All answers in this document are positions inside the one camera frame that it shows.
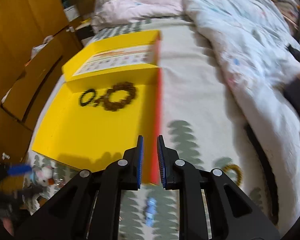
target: black device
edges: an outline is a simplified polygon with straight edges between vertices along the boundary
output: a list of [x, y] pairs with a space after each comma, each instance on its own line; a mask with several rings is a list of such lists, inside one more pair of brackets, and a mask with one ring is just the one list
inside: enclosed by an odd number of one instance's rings
[[[208, 240], [205, 190], [213, 240], [278, 240], [261, 210], [219, 169], [196, 169], [157, 139], [162, 184], [179, 190], [180, 240]], [[0, 240], [117, 240], [122, 190], [141, 184], [143, 137], [105, 170], [80, 171], [11, 236], [0, 221]]]

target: open box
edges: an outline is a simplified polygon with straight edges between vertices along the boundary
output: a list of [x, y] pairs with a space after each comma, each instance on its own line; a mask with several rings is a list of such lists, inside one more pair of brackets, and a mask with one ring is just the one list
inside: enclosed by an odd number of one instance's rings
[[[158, 59], [159, 31], [124, 34], [96, 41], [80, 51], [63, 66], [66, 83], [51, 103], [35, 137], [32, 150], [58, 162], [92, 172], [105, 169], [122, 158], [125, 150], [137, 144], [138, 135], [144, 137], [144, 165], [142, 181], [158, 182], [156, 137], [160, 121], [160, 68]], [[114, 68], [79, 73], [91, 58], [113, 55], [118, 49], [149, 46], [150, 63], [123, 65]], [[116, 112], [97, 107], [80, 106], [79, 98], [88, 89], [95, 89], [96, 98], [119, 82], [131, 82], [137, 94], [130, 104]], [[127, 92], [118, 91], [111, 101], [118, 101]]]

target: bed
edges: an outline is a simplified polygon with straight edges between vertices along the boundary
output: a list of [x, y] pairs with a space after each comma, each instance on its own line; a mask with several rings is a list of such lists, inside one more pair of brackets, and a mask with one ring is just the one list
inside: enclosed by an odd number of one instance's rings
[[[166, 146], [176, 149], [181, 158], [204, 170], [224, 168], [228, 164], [237, 165], [243, 174], [240, 188], [276, 224], [279, 219], [277, 212], [280, 210], [280, 206], [276, 206], [278, 200], [275, 201], [278, 196], [269, 191], [266, 185], [268, 183], [269, 186], [273, 163], [270, 161], [269, 172], [263, 172], [265, 163], [269, 165], [268, 156], [258, 158], [260, 153], [256, 152], [258, 149], [255, 149], [255, 143], [252, 145], [246, 134], [246, 113], [243, 114], [228, 88], [209, 40], [198, 33], [191, 19], [185, 16], [147, 18], [126, 25], [106, 27], [90, 42], [151, 29], [160, 29], [162, 32], [159, 64], [163, 71], [161, 133]], [[64, 78], [61, 77], [50, 95], [38, 119], [32, 142], [63, 82]], [[28, 162], [32, 166], [55, 167], [54, 178], [59, 185], [49, 186], [42, 194], [49, 199], [77, 171], [31, 151], [32, 142]], [[234, 171], [230, 170], [227, 174], [237, 181], [238, 174]], [[26, 177], [25, 186], [28, 184], [29, 178]], [[148, 197], [154, 197], [158, 202], [156, 222], [152, 228], [144, 224], [143, 211]], [[35, 198], [29, 200], [27, 206], [31, 212], [39, 208]], [[119, 232], [122, 239], [178, 239], [178, 198], [175, 193], [163, 191], [161, 187], [142, 185], [137, 192], [125, 192], [120, 216]], [[295, 218], [292, 220], [287, 218], [287, 224], [293, 224]]]

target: white label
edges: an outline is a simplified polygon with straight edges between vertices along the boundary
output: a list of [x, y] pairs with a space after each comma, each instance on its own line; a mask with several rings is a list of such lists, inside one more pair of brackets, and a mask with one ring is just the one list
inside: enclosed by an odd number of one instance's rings
[[152, 63], [154, 60], [153, 45], [109, 50], [90, 57], [73, 76], [94, 72], [106, 68], [115, 68], [141, 63]]

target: silver rivet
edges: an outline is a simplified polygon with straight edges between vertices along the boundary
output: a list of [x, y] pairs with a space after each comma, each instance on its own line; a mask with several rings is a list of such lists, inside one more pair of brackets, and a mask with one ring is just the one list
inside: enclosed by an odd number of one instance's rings
[[214, 169], [212, 171], [213, 175], [216, 175], [216, 176], [221, 176], [222, 175], [222, 170], [219, 170], [219, 169]]
[[177, 166], [183, 166], [183, 165], [185, 165], [185, 161], [184, 160], [176, 160], [175, 164]]
[[125, 166], [125, 165], [127, 165], [127, 164], [128, 164], [128, 161], [125, 160], [125, 159], [118, 160], [118, 165], [119, 165], [119, 166]]
[[80, 171], [80, 176], [83, 178], [86, 178], [89, 175], [90, 175], [90, 171], [87, 171], [87, 170]]

